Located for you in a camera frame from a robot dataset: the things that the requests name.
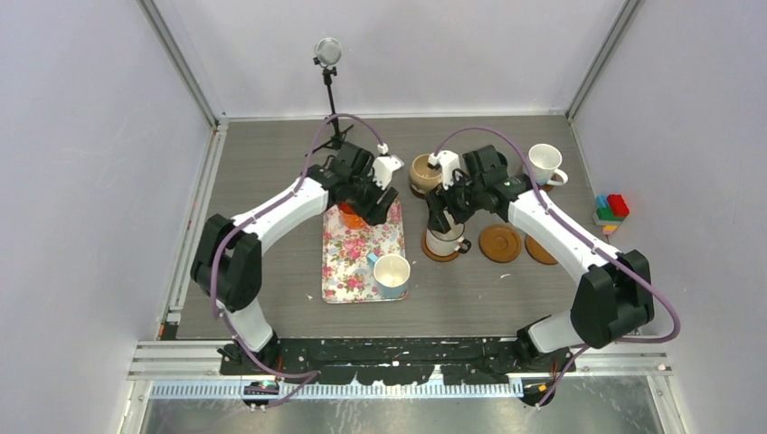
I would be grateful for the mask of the orange mug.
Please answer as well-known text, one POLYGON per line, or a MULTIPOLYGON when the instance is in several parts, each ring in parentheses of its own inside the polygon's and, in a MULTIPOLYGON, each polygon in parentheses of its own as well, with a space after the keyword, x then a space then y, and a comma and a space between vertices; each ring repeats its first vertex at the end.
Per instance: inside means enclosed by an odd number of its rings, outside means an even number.
POLYGON ((359 216, 349 203, 340 203, 338 206, 341 222, 350 230, 361 230, 366 226, 365 220, 359 216))

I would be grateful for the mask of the floral serving tray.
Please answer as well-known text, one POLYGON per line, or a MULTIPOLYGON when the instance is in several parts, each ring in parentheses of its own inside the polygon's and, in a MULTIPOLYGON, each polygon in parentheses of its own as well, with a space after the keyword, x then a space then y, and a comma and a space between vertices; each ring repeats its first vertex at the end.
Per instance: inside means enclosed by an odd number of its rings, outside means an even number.
POLYGON ((405 255, 402 204, 396 200, 383 225, 347 227, 337 207, 323 215, 321 295, 328 304, 399 301, 406 290, 384 289, 375 282, 367 256, 405 255))

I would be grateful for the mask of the white mug blue base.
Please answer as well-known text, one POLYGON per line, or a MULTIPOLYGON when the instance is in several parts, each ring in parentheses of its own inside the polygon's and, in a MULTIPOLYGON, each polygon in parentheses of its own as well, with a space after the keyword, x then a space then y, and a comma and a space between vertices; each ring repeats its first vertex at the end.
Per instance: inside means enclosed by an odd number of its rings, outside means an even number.
POLYGON ((569 181, 568 174, 561 169, 563 156, 554 146, 536 144, 528 150, 532 166, 531 178, 539 186, 561 186, 569 181))

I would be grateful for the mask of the beige mug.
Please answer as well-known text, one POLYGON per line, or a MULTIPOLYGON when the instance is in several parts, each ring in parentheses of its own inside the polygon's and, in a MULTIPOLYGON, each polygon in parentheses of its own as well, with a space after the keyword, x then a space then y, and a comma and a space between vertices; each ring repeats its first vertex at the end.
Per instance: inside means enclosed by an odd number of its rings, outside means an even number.
POLYGON ((409 169, 409 186, 427 194, 441 184, 440 171, 428 167, 429 154, 413 159, 409 169))

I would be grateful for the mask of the dark green mug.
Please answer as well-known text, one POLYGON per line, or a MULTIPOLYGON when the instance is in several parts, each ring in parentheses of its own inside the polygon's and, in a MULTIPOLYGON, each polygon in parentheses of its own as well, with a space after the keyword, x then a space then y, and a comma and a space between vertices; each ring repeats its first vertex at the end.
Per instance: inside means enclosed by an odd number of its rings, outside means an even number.
POLYGON ((507 160, 507 157, 504 154, 502 154, 500 152, 497 152, 497 158, 498 158, 499 163, 504 167, 504 169, 508 170, 508 160, 507 160))

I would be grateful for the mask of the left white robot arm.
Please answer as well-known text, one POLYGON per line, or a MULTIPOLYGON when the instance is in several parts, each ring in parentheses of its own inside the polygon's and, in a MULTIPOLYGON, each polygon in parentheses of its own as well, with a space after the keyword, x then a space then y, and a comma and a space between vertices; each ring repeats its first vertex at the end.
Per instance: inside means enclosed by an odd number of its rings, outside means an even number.
POLYGON ((263 256, 303 222, 347 203, 370 226, 386 222, 398 192, 391 186, 403 162, 378 145, 373 154, 343 144, 321 165, 307 164, 282 193, 234 217, 209 217, 197 245, 190 279, 210 298, 213 315, 230 328, 242 361, 269 373, 278 360, 277 335, 257 299, 263 256))

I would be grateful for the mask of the white mug brown rim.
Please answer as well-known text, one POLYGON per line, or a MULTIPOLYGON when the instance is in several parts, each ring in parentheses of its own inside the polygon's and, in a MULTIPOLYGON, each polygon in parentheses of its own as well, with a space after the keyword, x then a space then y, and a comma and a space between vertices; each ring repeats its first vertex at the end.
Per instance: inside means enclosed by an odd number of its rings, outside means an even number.
POLYGON ((451 226, 451 230, 445 234, 429 231, 427 235, 427 245, 436 255, 447 256, 454 251, 460 254, 468 253, 472 243, 465 237, 465 225, 456 223, 451 226))

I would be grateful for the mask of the white light blue mug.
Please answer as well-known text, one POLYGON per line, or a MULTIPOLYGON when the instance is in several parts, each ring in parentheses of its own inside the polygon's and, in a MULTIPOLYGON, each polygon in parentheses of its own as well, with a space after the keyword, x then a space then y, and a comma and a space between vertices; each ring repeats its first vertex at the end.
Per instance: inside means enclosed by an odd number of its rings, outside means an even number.
POLYGON ((367 261, 372 268, 374 285, 384 299, 399 299, 406 295, 411 275, 411 264, 397 253, 382 256, 369 253, 367 261))

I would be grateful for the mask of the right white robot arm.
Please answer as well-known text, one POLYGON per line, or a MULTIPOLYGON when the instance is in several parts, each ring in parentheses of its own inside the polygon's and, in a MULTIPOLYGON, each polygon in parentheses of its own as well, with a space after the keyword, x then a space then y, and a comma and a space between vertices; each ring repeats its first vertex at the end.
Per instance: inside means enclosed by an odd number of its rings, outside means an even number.
POLYGON ((427 165, 441 172, 426 195, 429 230, 447 233, 485 210, 531 236, 578 286, 569 310, 517 331, 511 351, 522 367, 539 371, 565 347, 603 348, 654 318, 653 296, 636 280, 650 281, 647 258, 593 237, 528 175, 510 175, 492 145, 463 156, 430 154, 427 165))

